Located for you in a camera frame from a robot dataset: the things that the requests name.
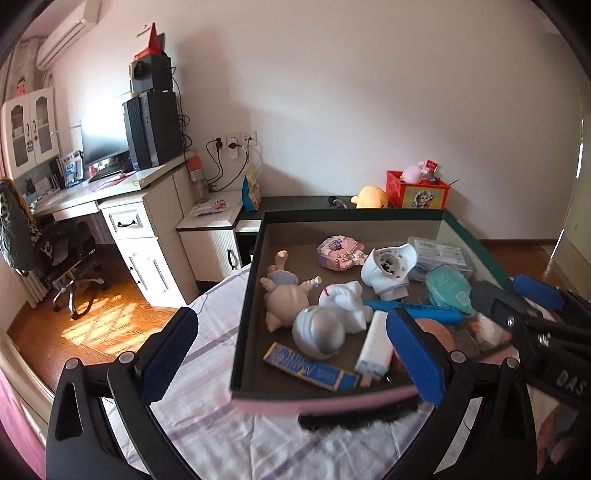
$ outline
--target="white toy figure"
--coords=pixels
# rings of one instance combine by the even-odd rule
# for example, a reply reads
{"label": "white toy figure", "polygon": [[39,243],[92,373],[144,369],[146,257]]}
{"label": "white toy figure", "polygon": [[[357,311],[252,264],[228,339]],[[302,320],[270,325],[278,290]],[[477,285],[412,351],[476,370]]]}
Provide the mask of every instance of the white toy figure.
{"label": "white toy figure", "polygon": [[381,300],[398,300],[408,295],[408,273],[417,264],[412,245],[372,250],[361,269],[361,280]]}
{"label": "white toy figure", "polygon": [[356,280],[329,285],[322,290],[318,305],[328,307],[339,315],[345,333],[363,332],[371,322],[374,311],[363,305],[362,291],[361,284]]}
{"label": "white toy figure", "polygon": [[345,342],[345,326],[337,309],[314,305],[295,319],[291,334],[304,355],[326,360],[339,353]]}

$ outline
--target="drawer handle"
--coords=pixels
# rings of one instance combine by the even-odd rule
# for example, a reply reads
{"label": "drawer handle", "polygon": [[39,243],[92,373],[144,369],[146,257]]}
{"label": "drawer handle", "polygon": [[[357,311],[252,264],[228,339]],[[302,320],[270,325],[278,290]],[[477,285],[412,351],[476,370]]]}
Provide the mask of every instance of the drawer handle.
{"label": "drawer handle", "polygon": [[135,223],[135,220],[131,220],[131,223],[128,223],[127,225],[121,223],[121,222],[117,222],[117,227],[118,228],[125,228],[126,226],[132,226],[132,225],[137,225]]}
{"label": "drawer handle", "polygon": [[234,252],[232,250],[230,250],[228,248],[228,263],[230,264],[230,267],[232,267],[232,270],[238,270],[238,266],[236,265],[236,263],[232,262],[232,257],[234,257],[234,259],[236,258],[236,255],[234,254]]}

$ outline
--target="door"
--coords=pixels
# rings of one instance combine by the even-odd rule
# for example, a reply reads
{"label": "door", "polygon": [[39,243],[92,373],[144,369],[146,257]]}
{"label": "door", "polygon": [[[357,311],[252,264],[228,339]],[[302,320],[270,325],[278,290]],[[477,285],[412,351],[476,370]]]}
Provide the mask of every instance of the door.
{"label": "door", "polygon": [[56,116],[53,109],[53,89],[36,90],[28,96],[35,161],[40,164],[60,154],[55,133]]}
{"label": "door", "polygon": [[197,281],[221,281],[242,268],[234,230],[179,232]]}
{"label": "door", "polygon": [[35,166],[28,95],[9,100],[2,106],[2,144],[7,156],[7,173],[12,179]]}
{"label": "door", "polygon": [[179,308],[186,302],[162,254],[158,238],[117,240],[131,277],[154,307]]}

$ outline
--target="desk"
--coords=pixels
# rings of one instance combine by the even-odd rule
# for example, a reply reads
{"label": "desk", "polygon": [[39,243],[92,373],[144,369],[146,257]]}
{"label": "desk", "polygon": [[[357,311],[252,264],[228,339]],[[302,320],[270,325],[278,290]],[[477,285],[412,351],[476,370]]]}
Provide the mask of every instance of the desk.
{"label": "desk", "polygon": [[[194,154],[187,152],[187,158]],[[193,207],[184,155],[101,188],[111,180],[62,190],[38,202],[34,214],[64,220],[100,212],[146,300],[158,307],[190,304],[199,289],[176,231]]]}

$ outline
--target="yellow plush toy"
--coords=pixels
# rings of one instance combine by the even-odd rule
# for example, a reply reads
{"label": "yellow plush toy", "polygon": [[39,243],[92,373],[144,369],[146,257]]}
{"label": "yellow plush toy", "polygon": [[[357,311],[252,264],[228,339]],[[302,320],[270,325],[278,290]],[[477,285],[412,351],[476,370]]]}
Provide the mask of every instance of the yellow plush toy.
{"label": "yellow plush toy", "polygon": [[379,187],[363,187],[359,195],[351,198],[351,203],[357,204],[357,208],[385,208],[388,196]]}

